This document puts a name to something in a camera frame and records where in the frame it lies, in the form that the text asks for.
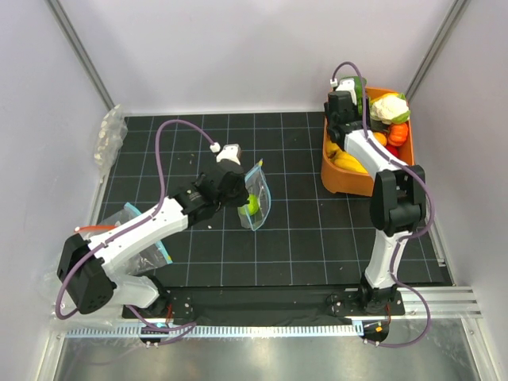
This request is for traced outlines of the green lime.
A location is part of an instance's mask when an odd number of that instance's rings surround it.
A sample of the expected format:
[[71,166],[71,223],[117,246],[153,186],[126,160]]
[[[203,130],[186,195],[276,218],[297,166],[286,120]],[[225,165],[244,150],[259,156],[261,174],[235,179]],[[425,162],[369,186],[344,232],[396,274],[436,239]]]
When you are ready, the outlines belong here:
[[250,194],[248,196],[248,202],[245,205],[239,207],[238,212],[240,215],[252,216],[255,215],[259,209],[259,199],[254,194]]

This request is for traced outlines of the clear zip bag blue zipper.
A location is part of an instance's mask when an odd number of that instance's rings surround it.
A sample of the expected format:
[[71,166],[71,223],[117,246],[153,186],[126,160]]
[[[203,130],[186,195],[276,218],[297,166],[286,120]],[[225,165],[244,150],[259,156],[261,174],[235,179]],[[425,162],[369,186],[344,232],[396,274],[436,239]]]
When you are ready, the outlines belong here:
[[237,209],[241,226],[244,229],[250,229],[252,231],[256,231],[264,225],[271,211],[271,192],[267,184],[263,166],[259,166],[258,162],[245,175],[244,179],[248,194],[254,194],[259,199],[260,209],[252,216],[240,215]]

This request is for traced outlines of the orange mango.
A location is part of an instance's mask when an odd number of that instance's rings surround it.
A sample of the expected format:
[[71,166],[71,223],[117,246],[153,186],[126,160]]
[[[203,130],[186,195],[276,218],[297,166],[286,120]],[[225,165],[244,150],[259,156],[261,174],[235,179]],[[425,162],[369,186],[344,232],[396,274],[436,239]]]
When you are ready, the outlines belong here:
[[387,135],[382,132],[374,132],[374,138],[383,146],[387,146]]

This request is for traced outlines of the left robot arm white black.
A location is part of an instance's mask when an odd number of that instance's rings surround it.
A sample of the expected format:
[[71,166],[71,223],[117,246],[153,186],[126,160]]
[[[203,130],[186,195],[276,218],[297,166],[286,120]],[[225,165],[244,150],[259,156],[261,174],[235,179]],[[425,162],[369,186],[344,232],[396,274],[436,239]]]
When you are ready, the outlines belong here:
[[222,159],[172,195],[163,195],[150,210],[88,240],[76,233],[67,238],[56,271],[61,287],[56,316],[68,294],[75,312],[92,314],[106,306],[135,306],[149,317],[165,314],[168,299],[160,282],[125,273],[124,264],[158,241],[212,218],[226,206],[248,203],[244,169],[239,160]]

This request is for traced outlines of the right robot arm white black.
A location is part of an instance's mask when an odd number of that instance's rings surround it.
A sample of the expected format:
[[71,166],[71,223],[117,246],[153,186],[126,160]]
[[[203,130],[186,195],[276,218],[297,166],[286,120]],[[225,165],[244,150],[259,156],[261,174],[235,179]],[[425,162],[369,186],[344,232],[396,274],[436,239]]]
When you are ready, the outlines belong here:
[[375,139],[350,90],[329,92],[324,107],[331,141],[357,159],[374,181],[369,213],[375,242],[357,303],[366,314],[381,314],[396,299],[402,253],[426,217],[425,171],[397,159]]

